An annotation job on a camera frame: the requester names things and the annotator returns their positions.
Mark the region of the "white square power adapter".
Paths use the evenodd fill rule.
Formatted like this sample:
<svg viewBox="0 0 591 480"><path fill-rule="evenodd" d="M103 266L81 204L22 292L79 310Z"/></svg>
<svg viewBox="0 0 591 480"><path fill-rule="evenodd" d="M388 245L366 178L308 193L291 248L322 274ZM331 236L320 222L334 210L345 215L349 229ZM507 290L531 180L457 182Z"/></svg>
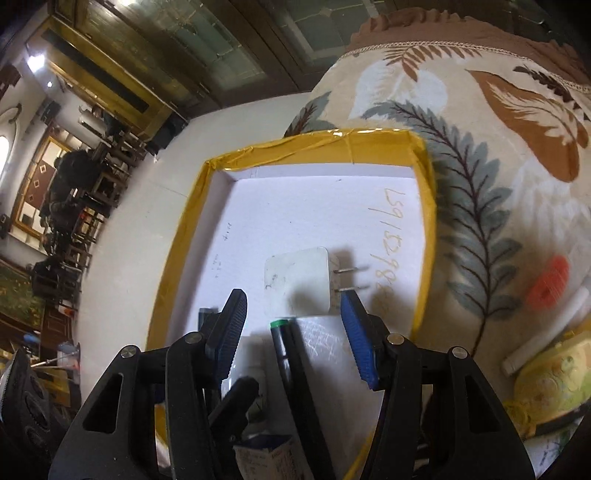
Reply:
<svg viewBox="0 0 591 480"><path fill-rule="evenodd" d="M264 313L273 319L335 315L342 293L365 289L346 280L366 269L342 266L325 247L273 255L264 264Z"/></svg>

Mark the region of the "clear bottle white cap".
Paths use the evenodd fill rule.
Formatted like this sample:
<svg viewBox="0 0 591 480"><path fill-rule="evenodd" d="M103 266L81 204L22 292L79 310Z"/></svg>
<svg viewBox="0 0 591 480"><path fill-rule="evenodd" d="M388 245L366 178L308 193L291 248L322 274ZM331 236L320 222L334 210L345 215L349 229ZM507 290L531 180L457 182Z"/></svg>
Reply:
<svg viewBox="0 0 591 480"><path fill-rule="evenodd" d="M269 400L263 347L263 338L259 335L242 336L228 378L221 384L222 397L230 394L239 408L238 418L245 420L243 438L266 430Z"/></svg>

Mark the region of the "leaf patterned beige blanket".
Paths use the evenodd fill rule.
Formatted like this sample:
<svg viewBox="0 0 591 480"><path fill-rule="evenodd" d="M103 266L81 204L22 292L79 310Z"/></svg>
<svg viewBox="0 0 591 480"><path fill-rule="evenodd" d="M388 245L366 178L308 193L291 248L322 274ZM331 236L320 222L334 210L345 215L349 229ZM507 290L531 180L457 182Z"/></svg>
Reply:
<svg viewBox="0 0 591 480"><path fill-rule="evenodd" d="M465 348L504 407L563 331L512 376L501 362L590 284L589 76L570 48L407 8L363 24L287 134L356 129L418 135L435 174L424 318L403 336ZM564 295L532 311L528 291L557 255L570 263Z"/></svg>

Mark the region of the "small white carton in box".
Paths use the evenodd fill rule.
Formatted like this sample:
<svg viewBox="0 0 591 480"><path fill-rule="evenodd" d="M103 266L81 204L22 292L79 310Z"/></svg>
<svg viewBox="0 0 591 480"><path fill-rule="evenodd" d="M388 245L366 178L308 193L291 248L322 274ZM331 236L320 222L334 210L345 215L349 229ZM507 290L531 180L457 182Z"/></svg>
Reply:
<svg viewBox="0 0 591 480"><path fill-rule="evenodd" d="M235 445L233 450L243 479L308 478L301 447L293 436L259 434Z"/></svg>

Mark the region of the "red item in clear bag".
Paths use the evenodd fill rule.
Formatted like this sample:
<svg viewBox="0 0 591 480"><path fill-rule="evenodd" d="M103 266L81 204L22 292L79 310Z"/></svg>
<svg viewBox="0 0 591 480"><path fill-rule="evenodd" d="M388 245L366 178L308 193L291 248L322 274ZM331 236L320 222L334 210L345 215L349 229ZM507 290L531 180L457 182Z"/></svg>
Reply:
<svg viewBox="0 0 591 480"><path fill-rule="evenodd" d="M550 259L544 271L536 279L526 296L526 304L532 311L554 308L561 300L570 277L570 263L565 256Z"/></svg>

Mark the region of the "green capped black marker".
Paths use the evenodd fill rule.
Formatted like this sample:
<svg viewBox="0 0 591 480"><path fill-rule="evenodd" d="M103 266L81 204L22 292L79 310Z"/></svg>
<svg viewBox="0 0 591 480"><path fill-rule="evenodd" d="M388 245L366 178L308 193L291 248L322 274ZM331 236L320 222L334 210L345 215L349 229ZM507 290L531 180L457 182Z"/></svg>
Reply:
<svg viewBox="0 0 591 480"><path fill-rule="evenodd" d="M315 479L335 479L334 467L305 375L303 355L294 335L294 321L270 323L273 349L305 461Z"/></svg>

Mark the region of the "yellow taped cardboard box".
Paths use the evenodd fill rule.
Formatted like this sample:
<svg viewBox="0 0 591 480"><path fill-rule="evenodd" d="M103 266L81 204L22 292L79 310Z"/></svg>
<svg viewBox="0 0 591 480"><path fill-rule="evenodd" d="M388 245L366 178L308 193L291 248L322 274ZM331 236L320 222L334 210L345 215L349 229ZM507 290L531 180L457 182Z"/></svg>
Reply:
<svg viewBox="0 0 591 480"><path fill-rule="evenodd" d="M264 266L322 247L341 283L391 331L415 336L435 258L435 174L425 142L407 130L314 132L207 160L180 217L156 294L146 346L197 327L202 308L245 291L243 334L266 354L270 430L294 431L266 311Z"/></svg>

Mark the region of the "yellow bubble toy bottle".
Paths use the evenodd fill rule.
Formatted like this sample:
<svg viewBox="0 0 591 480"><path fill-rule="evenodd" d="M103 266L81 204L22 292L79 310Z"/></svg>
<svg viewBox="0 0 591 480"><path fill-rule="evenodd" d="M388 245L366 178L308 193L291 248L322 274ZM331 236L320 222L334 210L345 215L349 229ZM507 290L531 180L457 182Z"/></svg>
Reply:
<svg viewBox="0 0 591 480"><path fill-rule="evenodd" d="M590 400L590 332L571 335L519 372L513 398L504 403L521 438L541 435Z"/></svg>

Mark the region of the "wooden glass door cabinet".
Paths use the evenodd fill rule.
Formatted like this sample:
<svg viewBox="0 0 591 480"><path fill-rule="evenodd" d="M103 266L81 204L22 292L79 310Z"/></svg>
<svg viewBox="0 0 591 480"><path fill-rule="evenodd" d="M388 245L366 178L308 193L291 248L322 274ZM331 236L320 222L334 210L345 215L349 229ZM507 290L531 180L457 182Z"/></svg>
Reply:
<svg viewBox="0 0 591 480"><path fill-rule="evenodd" d="M393 1L51 1L27 50L147 138L314 88Z"/></svg>

